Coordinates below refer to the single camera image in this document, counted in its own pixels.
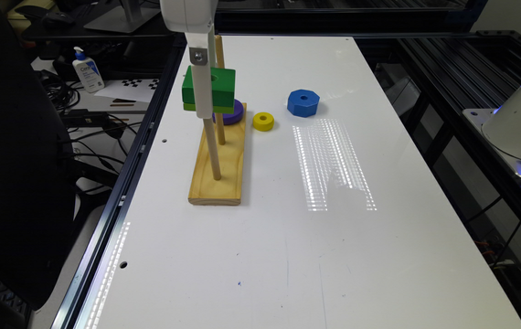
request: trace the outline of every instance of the wooden dowel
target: wooden dowel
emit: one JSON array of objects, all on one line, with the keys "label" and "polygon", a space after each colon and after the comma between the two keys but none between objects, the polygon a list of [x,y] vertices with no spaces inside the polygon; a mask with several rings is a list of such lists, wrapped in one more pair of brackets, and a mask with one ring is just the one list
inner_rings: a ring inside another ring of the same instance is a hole
[{"label": "wooden dowel", "polygon": [[218,68],[224,69],[224,46],[222,46],[222,36],[216,36],[216,61]]},{"label": "wooden dowel", "polygon": [[218,144],[224,145],[226,143],[226,137],[224,136],[224,114],[214,113],[216,115],[216,130],[218,133]]},{"label": "wooden dowel", "polygon": [[218,159],[218,148],[216,147],[216,136],[214,134],[214,122],[212,119],[203,119],[204,129],[206,130],[207,152],[209,153],[209,162],[212,165],[212,174],[215,180],[222,178],[220,173],[220,161]]},{"label": "wooden dowel", "polygon": [[[216,44],[216,61],[218,62],[218,68],[224,69],[224,47],[222,46],[222,36],[216,36],[214,40]],[[224,136],[224,114],[216,113],[215,115],[218,144],[224,145],[226,143],[226,137]]]}]

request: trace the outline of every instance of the purple ring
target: purple ring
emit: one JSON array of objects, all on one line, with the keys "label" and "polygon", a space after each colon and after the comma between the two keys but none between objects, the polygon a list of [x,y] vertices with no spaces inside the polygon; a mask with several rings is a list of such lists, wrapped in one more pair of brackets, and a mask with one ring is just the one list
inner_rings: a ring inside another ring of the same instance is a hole
[{"label": "purple ring", "polygon": [[[231,125],[240,122],[244,115],[244,106],[239,100],[234,100],[234,113],[224,114],[224,125]],[[216,122],[216,114],[212,113],[212,119]]]}]

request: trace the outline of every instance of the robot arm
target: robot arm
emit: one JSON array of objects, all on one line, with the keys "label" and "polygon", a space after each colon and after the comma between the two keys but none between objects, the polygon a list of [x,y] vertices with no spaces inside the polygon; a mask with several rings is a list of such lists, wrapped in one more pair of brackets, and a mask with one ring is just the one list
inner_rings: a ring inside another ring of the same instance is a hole
[{"label": "robot arm", "polygon": [[169,30],[208,33],[214,24],[218,0],[161,0],[161,13]]},{"label": "robot arm", "polygon": [[216,67],[214,14],[218,0],[161,0],[169,30],[186,34],[192,65],[196,114],[211,119],[213,112],[210,67]]}]

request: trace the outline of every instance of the white tabletop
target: white tabletop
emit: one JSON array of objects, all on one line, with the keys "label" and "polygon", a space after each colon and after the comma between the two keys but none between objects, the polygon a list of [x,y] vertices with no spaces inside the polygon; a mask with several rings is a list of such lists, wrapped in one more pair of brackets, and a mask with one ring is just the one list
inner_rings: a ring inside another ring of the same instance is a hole
[{"label": "white tabletop", "polygon": [[[102,263],[128,266],[96,279],[83,327],[521,328],[352,38],[224,49],[250,111],[242,204],[187,202],[203,125],[182,110],[186,52]],[[286,110],[297,89],[321,96],[317,115]],[[272,131],[251,127],[260,111]]]}]

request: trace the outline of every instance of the black chair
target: black chair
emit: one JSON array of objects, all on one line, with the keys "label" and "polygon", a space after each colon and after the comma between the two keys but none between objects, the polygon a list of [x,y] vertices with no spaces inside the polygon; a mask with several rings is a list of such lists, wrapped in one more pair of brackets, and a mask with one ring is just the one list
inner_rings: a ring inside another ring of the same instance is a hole
[{"label": "black chair", "polygon": [[[93,172],[113,186],[117,175],[74,160],[69,135],[0,12],[0,281],[36,310],[48,300],[86,216],[109,192],[80,195]],[[24,328],[0,303],[0,328]]]}]

